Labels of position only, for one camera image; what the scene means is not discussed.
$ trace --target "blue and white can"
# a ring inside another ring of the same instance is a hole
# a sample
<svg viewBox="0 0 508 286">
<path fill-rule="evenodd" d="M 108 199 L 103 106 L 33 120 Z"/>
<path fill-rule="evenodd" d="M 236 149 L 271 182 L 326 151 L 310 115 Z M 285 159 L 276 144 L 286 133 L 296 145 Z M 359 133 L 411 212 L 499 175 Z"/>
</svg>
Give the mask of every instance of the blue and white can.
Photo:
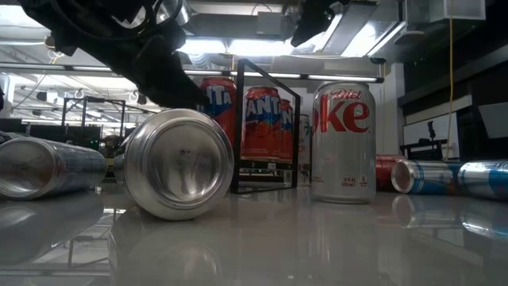
<svg viewBox="0 0 508 286">
<path fill-rule="evenodd" d="M 391 170 L 391 182 L 402 194 L 456 195 L 461 163 L 400 160 Z"/>
<path fill-rule="evenodd" d="M 459 171 L 460 186 L 471 195 L 508 200 L 508 161 L 470 162 Z"/>
</svg>

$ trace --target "black metal frame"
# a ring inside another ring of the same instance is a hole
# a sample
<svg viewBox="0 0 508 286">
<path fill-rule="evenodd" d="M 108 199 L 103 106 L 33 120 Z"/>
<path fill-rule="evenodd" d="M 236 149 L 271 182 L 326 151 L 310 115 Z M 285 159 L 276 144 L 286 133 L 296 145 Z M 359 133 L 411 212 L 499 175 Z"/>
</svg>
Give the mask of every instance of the black metal frame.
<svg viewBox="0 0 508 286">
<path fill-rule="evenodd" d="M 122 137 L 122 135 L 123 135 L 124 121 L 125 121 L 125 108 L 126 107 L 137 109 L 137 110 L 142 110 L 142 111 L 144 111 L 146 113 L 156 114 L 156 112 L 153 112 L 153 111 L 150 111 L 150 110 L 144 110 L 144 109 L 139 108 L 139 107 L 126 105 L 125 104 L 125 100 L 100 99 L 100 98 L 96 98 L 96 97 L 93 97 L 93 96 L 85 96 L 82 99 L 65 98 L 65 99 L 63 99 L 62 126 L 65 126 L 65 118 L 67 116 L 67 112 L 71 111 L 72 108 L 75 106 L 75 104 L 74 104 L 74 105 L 72 105 L 69 108 L 69 110 L 67 109 L 67 103 L 69 101 L 71 101 L 71 100 L 75 101 L 75 104 L 77 104 L 78 102 L 82 102 L 83 101 L 83 113 L 82 113 L 82 117 L 81 117 L 81 138 L 82 139 L 85 136 L 85 125 L 87 123 L 87 104 L 89 102 L 92 102 L 92 103 L 106 103 L 106 102 L 108 102 L 108 103 L 113 104 L 114 106 L 121 106 L 120 137 Z"/>
<path fill-rule="evenodd" d="M 241 134 L 243 128 L 243 101 L 244 101 L 244 81 L 245 81 L 245 66 L 251 68 L 255 72 L 259 72 L 265 79 L 270 80 L 277 87 L 281 87 L 285 91 L 287 91 L 290 95 L 294 97 L 294 120 L 293 120 L 293 160 L 292 164 L 281 164 L 274 162 L 261 162 L 254 160 L 242 160 L 241 159 Z M 233 146 L 233 154 L 235 158 L 235 166 L 233 173 L 233 181 L 231 183 L 231 192 L 239 193 L 239 183 L 241 180 L 240 176 L 240 168 L 256 168 L 256 169 L 266 169 L 266 170 L 291 170 L 292 171 L 292 181 L 291 187 L 277 187 L 272 189 L 263 189 L 262 191 L 273 191 L 273 190 L 281 190 L 285 188 L 296 187 L 298 183 L 298 141 L 299 141 L 299 132 L 300 132 L 300 106 L 301 106 L 301 97 L 296 92 L 292 91 L 289 87 L 279 82 L 277 79 L 271 77 L 267 72 L 263 69 L 256 66 L 253 62 L 247 59 L 238 60 L 237 66 L 237 95 L 236 95 L 236 104 L 235 104 L 235 140 Z"/>
<path fill-rule="evenodd" d="M 408 144 L 408 145 L 400 146 L 400 150 L 402 151 L 402 155 L 406 156 L 407 159 L 415 160 L 418 158 L 414 158 L 414 156 L 413 156 L 414 152 L 421 152 L 421 151 L 411 151 L 411 149 L 421 148 L 421 147 L 432 147 L 432 150 L 435 150 L 436 154 L 435 154 L 435 157 L 433 157 L 431 159 L 432 160 L 442 160 L 443 159 L 443 149 L 441 148 L 441 146 L 445 145 L 447 142 L 448 142 L 448 140 L 443 139 L 443 140 L 434 140 L 434 141 L 425 142 L 425 143 Z"/>
</svg>

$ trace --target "reflective floor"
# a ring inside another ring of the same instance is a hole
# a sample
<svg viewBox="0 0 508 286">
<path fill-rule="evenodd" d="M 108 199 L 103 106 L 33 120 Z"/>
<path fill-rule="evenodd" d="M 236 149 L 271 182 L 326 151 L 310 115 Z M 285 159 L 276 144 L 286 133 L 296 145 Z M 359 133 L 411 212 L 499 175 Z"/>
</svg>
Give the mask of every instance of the reflective floor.
<svg viewBox="0 0 508 286">
<path fill-rule="evenodd" d="M 508 285 L 508 206 L 306 189 L 231 195 L 192 221 L 140 211 L 114 184 L 0 203 L 0 285 Z"/>
</svg>

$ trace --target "soda can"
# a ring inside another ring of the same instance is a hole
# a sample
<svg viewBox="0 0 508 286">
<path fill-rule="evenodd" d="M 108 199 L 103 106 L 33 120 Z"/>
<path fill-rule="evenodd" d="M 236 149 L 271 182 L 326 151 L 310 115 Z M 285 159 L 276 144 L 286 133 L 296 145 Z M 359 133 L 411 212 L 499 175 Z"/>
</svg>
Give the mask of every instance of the soda can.
<svg viewBox="0 0 508 286">
<path fill-rule="evenodd" d="M 328 83 L 314 99 L 311 190 L 317 199 L 375 196 L 375 100 L 367 84 Z"/>
<path fill-rule="evenodd" d="M 402 155 L 376 155 L 375 181 L 378 189 L 393 187 L 393 185 L 391 185 L 391 169 L 398 160 L 404 159 L 406 158 Z"/>
<path fill-rule="evenodd" d="M 310 186 L 310 119 L 300 115 L 300 138 L 298 139 L 298 185 Z"/>
<path fill-rule="evenodd" d="M 153 115 L 125 139 L 115 177 L 146 211 L 168 220 L 201 215 L 233 178 L 233 148 L 224 130 L 196 110 Z"/>
<path fill-rule="evenodd" d="M 508 200 L 508 161 L 470 162 L 459 173 L 460 186 L 469 194 Z"/>
<path fill-rule="evenodd" d="M 461 163 L 400 160 L 391 170 L 395 190 L 403 194 L 459 195 Z"/>
<path fill-rule="evenodd" d="M 273 87 L 247 91 L 241 156 L 246 160 L 278 160 L 280 97 Z"/>
<path fill-rule="evenodd" d="M 235 136 L 235 98 L 237 95 L 235 83 L 228 78 L 208 77 L 203 79 L 201 90 L 208 97 L 210 104 L 203 106 L 199 111 L 215 120 L 228 136 L 231 145 L 233 145 Z"/>
<path fill-rule="evenodd" d="M 283 163 L 293 161 L 293 107 L 287 99 L 282 99 L 279 158 Z"/>
<path fill-rule="evenodd" d="M 19 137 L 0 145 L 0 195 L 28 200 L 94 187 L 106 159 L 92 149 Z"/>
</svg>

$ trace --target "red can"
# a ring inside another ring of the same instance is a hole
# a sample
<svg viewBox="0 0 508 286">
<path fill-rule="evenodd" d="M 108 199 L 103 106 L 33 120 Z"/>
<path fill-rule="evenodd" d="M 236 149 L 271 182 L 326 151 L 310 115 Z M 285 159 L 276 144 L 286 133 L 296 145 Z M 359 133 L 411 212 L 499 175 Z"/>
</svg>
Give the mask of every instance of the red can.
<svg viewBox="0 0 508 286">
<path fill-rule="evenodd" d="M 287 99 L 280 104 L 280 161 L 290 163 L 293 160 L 293 107 Z"/>
<path fill-rule="evenodd" d="M 280 97 L 272 87 L 253 87 L 245 97 L 242 158 L 278 160 L 280 144 Z"/>
<path fill-rule="evenodd" d="M 201 82 L 201 90 L 210 100 L 204 113 L 213 118 L 228 136 L 231 145 L 235 138 L 235 96 L 237 87 L 228 78 L 209 77 Z"/>
<path fill-rule="evenodd" d="M 399 160 L 406 159 L 402 155 L 376 155 L 375 156 L 375 180 L 378 189 L 391 185 L 391 169 Z"/>
</svg>

